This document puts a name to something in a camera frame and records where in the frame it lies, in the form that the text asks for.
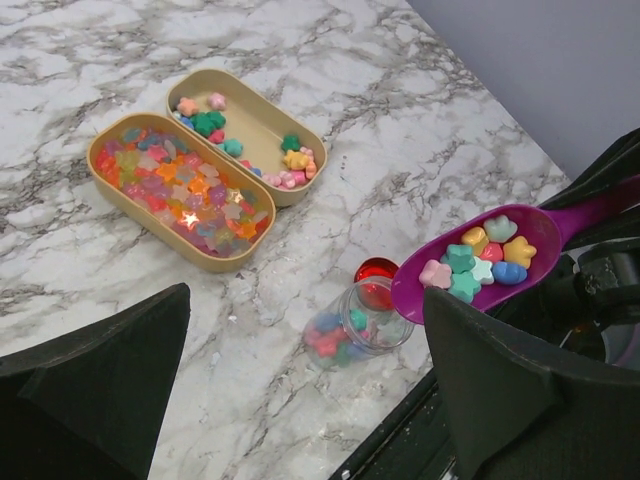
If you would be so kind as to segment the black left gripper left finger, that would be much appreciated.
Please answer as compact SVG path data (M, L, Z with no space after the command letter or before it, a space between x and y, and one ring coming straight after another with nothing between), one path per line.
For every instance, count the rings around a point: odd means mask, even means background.
M189 320L180 283L2 357L2 478L147 478Z

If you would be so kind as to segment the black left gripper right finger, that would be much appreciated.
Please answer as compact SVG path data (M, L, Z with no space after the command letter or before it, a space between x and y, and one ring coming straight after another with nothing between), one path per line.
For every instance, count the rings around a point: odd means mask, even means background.
M423 317L462 479L636 479L639 374L429 288Z

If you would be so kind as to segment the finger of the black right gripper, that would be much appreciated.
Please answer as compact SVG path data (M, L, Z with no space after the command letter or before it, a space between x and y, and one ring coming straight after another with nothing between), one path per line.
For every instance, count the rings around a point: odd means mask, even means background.
M639 234L640 207L633 207L575 234L563 249L574 250L610 240L634 238Z
M569 186L542 203L544 210L573 206L639 174L639 129L618 138Z

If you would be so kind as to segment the purple plastic scoop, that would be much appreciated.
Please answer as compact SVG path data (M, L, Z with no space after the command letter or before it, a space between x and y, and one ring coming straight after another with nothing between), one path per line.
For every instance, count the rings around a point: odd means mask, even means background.
M439 260L447 247L459 243L467 231L482 227L484 222L505 215L516 224L515 233L537 249L527 277L516 286L488 286L474 295L471 305L487 311L499 303L542 281L556 265L563 247L576 234L604 220L613 218L639 204L637 175L606 188L602 193L571 207L543 210L538 207L511 204L493 210L436 237L415 251L399 268L391 286L391 298L396 311L405 319L422 325L425 288L419 273L430 260Z

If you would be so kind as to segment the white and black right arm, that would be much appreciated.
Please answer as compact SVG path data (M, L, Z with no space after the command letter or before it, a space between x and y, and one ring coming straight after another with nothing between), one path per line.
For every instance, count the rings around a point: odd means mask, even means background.
M630 208L572 235L581 255L503 306L482 313L428 290L425 330L446 421L429 433L422 477L635 479L639 372L565 350L551 335L639 321L639 135L615 141L552 212L611 193Z

